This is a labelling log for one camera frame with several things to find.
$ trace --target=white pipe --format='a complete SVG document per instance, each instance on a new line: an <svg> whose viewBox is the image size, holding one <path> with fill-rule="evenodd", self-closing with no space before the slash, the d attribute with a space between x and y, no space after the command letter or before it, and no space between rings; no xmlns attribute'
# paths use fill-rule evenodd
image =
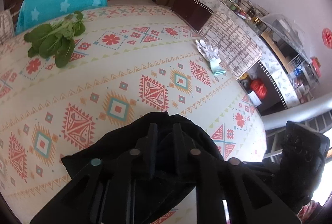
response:
<svg viewBox="0 0 332 224"><path fill-rule="evenodd" d="M332 93L285 111L262 117L265 130L281 128L287 121L302 122L332 110Z"/></svg>

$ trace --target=glove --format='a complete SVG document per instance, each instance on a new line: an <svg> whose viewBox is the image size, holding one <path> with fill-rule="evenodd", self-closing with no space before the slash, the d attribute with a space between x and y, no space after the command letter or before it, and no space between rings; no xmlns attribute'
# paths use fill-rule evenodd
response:
<svg viewBox="0 0 332 224"><path fill-rule="evenodd" d="M216 76L224 74L226 71L223 70L219 65L221 63L221 59L218 55L218 48L215 47L213 49L212 45L209 42L205 43L203 39L201 39L200 41L196 40L195 42L197 44L197 49L200 54L203 55L205 60L210 62L210 68L213 72L213 75Z"/></svg>

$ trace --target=table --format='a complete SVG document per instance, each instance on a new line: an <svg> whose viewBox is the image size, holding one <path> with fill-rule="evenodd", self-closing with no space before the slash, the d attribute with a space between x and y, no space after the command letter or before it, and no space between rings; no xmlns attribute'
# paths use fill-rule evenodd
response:
<svg viewBox="0 0 332 224"><path fill-rule="evenodd" d="M0 192L22 223L70 180L61 158L165 111L202 127L225 159L261 161L265 130L229 73L213 76L198 35L158 6L83 12L71 62L28 58L23 34L0 47ZM155 223L194 223L195 192Z"/></svg>

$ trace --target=white star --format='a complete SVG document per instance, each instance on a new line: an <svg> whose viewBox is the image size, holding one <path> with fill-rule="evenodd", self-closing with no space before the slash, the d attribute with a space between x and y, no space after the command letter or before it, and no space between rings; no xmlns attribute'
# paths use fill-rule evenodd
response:
<svg viewBox="0 0 332 224"><path fill-rule="evenodd" d="M100 0L93 0L92 6L99 6L101 3Z"/></svg>
<svg viewBox="0 0 332 224"><path fill-rule="evenodd" d="M60 6L61 6L60 12L67 13L67 9L70 6L70 4L68 4L68 0L65 0L64 2L60 3Z"/></svg>
<svg viewBox="0 0 332 224"><path fill-rule="evenodd" d="M39 15L39 12L37 11L36 8L34 8L34 11L31 11L32 20L38 21L38 15Z"/></svg>

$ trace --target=turquoise towel with stars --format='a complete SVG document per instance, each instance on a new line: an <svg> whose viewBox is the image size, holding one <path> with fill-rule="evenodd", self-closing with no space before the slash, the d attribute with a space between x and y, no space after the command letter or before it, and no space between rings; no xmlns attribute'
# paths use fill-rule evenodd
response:
<svg viewBox="0 0 332 224"><path fill-rule="evenodd" d="M107 0L24 0L21 6L15 34L72 13L107 5Z"/></svg>

